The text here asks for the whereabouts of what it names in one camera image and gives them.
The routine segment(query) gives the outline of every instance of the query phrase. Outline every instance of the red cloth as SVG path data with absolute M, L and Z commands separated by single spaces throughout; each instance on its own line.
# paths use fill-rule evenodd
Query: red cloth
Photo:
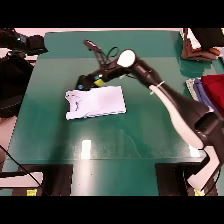
M 208 97 L 224 117 L 224 74 L 202 76 L 201 81 Z

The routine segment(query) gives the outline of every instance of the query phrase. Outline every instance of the white floor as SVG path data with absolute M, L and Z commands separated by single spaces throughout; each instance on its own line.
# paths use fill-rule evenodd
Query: white floor
M 18 33 L 32 36 L 39 34 L 44 36 L 47 32 L 65 32 L 65 31 L 85 31 L 85 30 L 169 30 L 179 31 L 181 28 L 16 28 Z M 5 56 L 8 49 L 0 49 L 0 57 Z M 1 123 L 0 121 L 0 144 L 8 148 L 9 142 L 16 123 L 16 117 L 8 119 Z

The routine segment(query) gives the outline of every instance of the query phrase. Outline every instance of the table surface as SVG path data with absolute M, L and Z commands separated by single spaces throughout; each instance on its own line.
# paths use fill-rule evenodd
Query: table surface
M 65 92 L 74 89 L 80 75 L 98 68 L 94 54 L 82 44 L 84 39 L 100 45 L 105 53 L 114 46 L 135 50 L 168 85 L 187 97 L 191 96 L 186 79 L 224 73 L 219 60 L 212 64 L 182 60 L 178 32 L 47 33 L 49 52 L 38 57 L 9 152 L 22 164 L 74 164 L 71 195 L 158 195 L 155 163 L 201 161 L 202 157 L 193 157 L 157 96 L 128 77 L 107 83 L 122 87 L 125 114 L 67 121 Z M 91 140 L 90 160 L 81 156 L 84 140 Z M 7 160 L 3 171 L 15 170 L 13 161 Z M 224 195 L 223 173 L 219 195 Z

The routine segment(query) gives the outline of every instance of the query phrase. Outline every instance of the white circular joint cap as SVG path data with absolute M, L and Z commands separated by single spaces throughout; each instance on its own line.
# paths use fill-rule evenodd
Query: white circular joint cap
M 135 53 L 132 50 L 124 50 L 121 52 L 117 64 L 122 67 L 130 67 L 135 62 Z

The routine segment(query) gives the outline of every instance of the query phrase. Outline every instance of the yellow object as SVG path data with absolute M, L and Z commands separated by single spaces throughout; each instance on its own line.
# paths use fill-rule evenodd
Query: yellow object
M 194 194 L 195 194 L 195 196 L 204 196 L 205 192 L 204 192 L 204 190 L 199 191 L 199 190 L 194 189 Z
M 105 82 L 102 79 L 98 79 L 94 82 L 97 86 L 102 86 Z
M 27 190 L 27 196 L 37 196 L 37 189 Z

